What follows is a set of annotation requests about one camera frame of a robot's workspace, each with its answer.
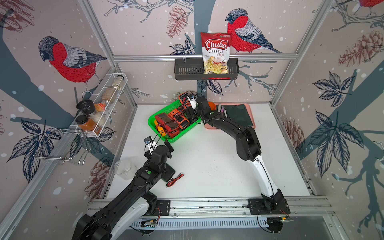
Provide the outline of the green plastic basket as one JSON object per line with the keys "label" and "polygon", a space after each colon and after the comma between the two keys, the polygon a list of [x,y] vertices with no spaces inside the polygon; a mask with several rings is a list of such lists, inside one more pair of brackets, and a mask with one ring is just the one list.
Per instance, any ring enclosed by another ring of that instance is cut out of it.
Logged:
{"label": "green plastic basket", "polygon": [[191,105],[176,101],[151,115],[148,125],[160,139],[174,143],[198,125],[192,120],[193,113]]}

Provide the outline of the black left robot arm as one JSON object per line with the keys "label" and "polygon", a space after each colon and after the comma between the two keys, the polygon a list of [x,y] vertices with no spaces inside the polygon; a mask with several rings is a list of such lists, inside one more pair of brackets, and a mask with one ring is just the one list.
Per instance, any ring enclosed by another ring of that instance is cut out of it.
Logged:
{"label": "black left robot arm", "polygon": [[116,240],[132,223],[146,214],[156,213],[157,196],[150,189],[162,179],[167,160],[174,151],[169,141],[158,145],[137,170],[130,184],[104,208],[77,222],[73,240]]}

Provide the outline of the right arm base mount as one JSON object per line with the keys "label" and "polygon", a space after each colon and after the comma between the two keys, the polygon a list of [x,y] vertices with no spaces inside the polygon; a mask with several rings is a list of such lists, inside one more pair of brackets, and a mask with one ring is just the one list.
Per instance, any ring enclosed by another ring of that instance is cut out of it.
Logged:
{"label": "right arm base mount", "polygon": [[251,215],[290,215],[291,211],[282,191],[271,197],[262,195],[261,198],[248,199],[248,208]]}

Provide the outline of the yellow multimeter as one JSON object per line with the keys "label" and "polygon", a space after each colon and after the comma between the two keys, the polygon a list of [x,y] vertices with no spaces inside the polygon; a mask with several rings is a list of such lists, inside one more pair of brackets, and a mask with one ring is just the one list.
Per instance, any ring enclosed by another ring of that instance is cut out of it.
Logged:
{"label": "yellow multimeter", "polygon": [[157,124],[156,125],[156,129],[158,130],[160,135],[164,136],[166,134],[165,131],[164,131],[164,128],[161,125]]}

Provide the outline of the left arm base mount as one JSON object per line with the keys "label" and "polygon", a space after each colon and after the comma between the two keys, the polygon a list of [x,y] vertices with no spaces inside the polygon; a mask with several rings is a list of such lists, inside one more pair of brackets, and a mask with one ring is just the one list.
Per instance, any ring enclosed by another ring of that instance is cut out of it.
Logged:
{"label": "left arm base mount", "polygon": [[142,211],[140,217],[155,217],[155,216],[169,216],[171,209],[171,200],[158,199],[156,195],[151,192],[144,194],[137,201],[138,205],[143,203],[145,212]]}

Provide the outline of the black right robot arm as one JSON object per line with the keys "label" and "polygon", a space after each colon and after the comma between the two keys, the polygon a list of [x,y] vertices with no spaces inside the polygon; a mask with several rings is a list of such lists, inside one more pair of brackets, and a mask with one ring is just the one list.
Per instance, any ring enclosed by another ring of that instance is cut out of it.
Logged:
{"label": "black right robot arm", "polygon": [[212,110],[205,97],[195,98],[191,106],[194,109],[194,117],[201,119],[204,124],[222,130],[236,141],[238,156],[244,161],[249,161],[255,171],[265,209],[269,212],[276,210],[285,198],[264,165],[261,144],[255,129],[238,125],[218,111]]}

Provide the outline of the large red multimeter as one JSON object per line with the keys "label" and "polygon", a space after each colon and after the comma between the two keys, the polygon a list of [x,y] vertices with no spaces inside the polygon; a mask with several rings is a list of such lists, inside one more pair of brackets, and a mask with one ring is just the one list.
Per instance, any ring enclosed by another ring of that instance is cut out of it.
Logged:
{"label": "large red multimeter", "polygon": [[161,114],[158,114],[158,115],[155,115],[155,120],[157,121],[157,123],[161,126],[165,126],[167,124],[174,124],[175,122],[173,121],[173,119],[171,119],[168,114],[166,113],[161,113]]}

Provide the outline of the black green multimeter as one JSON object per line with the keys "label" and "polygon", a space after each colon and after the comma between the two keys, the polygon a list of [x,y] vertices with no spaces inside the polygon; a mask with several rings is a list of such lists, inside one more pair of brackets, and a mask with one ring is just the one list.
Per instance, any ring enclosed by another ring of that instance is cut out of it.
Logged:
{"label": "black green multimeter", "polygon": [[176,171],[169,164],[166,164],[165,170],[162,173],[162,180],[164,182],[170,181],[175,173],[176,173]]}

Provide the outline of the red black multimeter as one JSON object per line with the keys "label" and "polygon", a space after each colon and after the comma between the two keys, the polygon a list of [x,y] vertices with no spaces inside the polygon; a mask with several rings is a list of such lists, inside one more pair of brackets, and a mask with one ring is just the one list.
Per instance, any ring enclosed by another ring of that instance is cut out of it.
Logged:
{"label": "red black multimeter", "polygon": [[164,128],[169,138],[174,138],[180,133],[180,127],[176,122],[174,124],[167,124]]}

